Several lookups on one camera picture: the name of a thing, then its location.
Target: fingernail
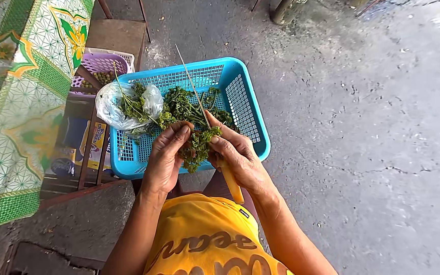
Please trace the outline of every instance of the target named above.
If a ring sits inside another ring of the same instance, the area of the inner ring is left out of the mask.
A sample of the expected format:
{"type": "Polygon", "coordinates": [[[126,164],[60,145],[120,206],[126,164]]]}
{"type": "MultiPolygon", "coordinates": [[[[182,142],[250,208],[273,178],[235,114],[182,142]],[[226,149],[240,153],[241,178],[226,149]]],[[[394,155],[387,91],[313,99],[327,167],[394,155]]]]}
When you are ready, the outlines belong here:
{"type": "Polygon", "coordinates": [[[184,125],[183,128],[181,128],[181,134],[186,134],[189,130],[189,126],[188,125],[184,125]]]}

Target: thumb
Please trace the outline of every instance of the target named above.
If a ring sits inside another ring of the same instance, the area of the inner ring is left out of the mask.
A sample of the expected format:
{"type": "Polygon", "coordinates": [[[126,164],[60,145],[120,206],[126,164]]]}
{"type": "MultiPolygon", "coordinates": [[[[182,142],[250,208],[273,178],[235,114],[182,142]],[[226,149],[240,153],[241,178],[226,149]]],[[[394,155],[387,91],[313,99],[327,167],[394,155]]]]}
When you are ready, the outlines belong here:
{"type": "Polygon", "coordinates": [[[228,163],[233,165],[240,164],[243,156],[226,139],[214,135],[210,141],[210,148],[220,153],[228,163]]]}
{"type": "Polygon", "coordinates": [[[186,143],[190,136],[191,128],[188,125],[184,125],[173,137],[171,142],[164,147],[164,150],[168,153],[175,155],[177,151],[186,143]]]}

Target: person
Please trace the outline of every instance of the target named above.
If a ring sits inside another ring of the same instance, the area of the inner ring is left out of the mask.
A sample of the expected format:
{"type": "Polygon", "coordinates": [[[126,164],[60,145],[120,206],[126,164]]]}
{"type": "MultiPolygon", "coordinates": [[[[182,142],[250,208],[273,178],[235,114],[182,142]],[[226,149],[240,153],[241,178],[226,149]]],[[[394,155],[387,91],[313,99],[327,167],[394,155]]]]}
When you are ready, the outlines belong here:
{"type": "Polygon", "coordinates": [[[203,193],[167,200],[182,163],[177,152],[194,127],[181,121],[164,130],[152,144],[142,186],[101,274],[336,274],[298,226],[249,138],[206,114],[222,130],[209,144],[208,160],[218,171],[203,193]],[[242,187],[243,205],[232,201],[219,157],[242,187]],[[272,256],[260,244],[254,216],[272,256]]]}

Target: forearm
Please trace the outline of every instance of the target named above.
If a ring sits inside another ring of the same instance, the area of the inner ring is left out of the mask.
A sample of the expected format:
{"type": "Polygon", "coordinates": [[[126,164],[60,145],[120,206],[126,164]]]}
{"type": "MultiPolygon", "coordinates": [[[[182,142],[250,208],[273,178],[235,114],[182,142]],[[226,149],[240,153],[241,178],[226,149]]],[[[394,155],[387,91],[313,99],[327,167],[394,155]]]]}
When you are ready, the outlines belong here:
{"type": "Polygon", "coordinates": [[[103,275],[143,273],[166,196],[138,192],[125,228],[103,267],[103,275]]]}
{"type": "Polygon", "coordinates": [[[273,256],[295,274],[336,274],[298,226],[278,189],[270,182],[252,196],[273,256]]]}

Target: tablecloth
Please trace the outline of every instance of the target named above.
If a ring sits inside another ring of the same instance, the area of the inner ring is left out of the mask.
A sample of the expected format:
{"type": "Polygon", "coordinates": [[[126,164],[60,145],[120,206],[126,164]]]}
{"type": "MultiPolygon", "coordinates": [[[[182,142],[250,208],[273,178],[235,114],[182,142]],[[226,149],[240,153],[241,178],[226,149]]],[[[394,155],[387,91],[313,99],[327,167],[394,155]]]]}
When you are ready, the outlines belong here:
{"type": "Polygon", "coordinates": [[[94,0],[0,0],[0,225],[33,215],[94,0]]]}

